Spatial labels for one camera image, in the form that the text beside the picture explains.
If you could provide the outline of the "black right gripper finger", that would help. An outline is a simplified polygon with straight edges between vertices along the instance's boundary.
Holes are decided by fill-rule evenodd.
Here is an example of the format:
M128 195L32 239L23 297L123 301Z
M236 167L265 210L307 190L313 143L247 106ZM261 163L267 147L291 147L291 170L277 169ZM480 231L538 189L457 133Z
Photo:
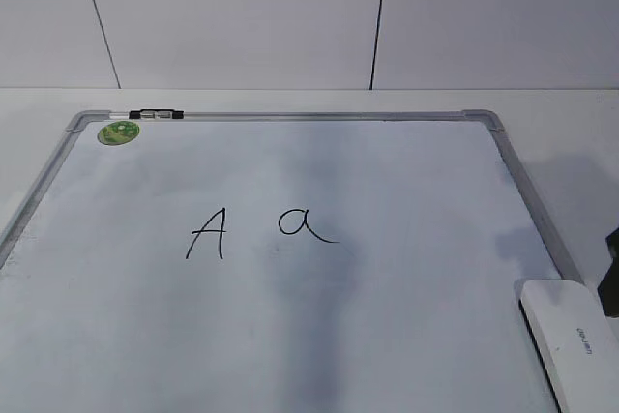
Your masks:
M619 231L614 230L606 238L606 245L612 262L598 286L598 294L607 317L617 318L619 315Z

